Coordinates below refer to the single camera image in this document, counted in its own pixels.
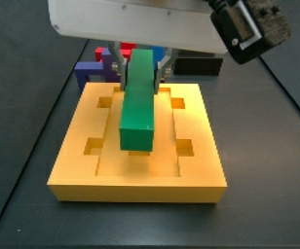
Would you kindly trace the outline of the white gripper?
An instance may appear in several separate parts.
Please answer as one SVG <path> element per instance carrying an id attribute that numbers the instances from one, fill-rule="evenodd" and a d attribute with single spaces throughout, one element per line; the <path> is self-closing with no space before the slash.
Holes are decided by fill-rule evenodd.
<path id="1" fill-rule="evenodd" d="M 109 51 L 126 86 L 128 60 L 121 43 L 165 47 L 156 63 L 154 91 L 166 77 L 178 50 L 225 53 L 225 43 L 211 20 L 212 8 L 204 0 L 48 0 L 52 25 L 60 34 L 117 41 Z"/>

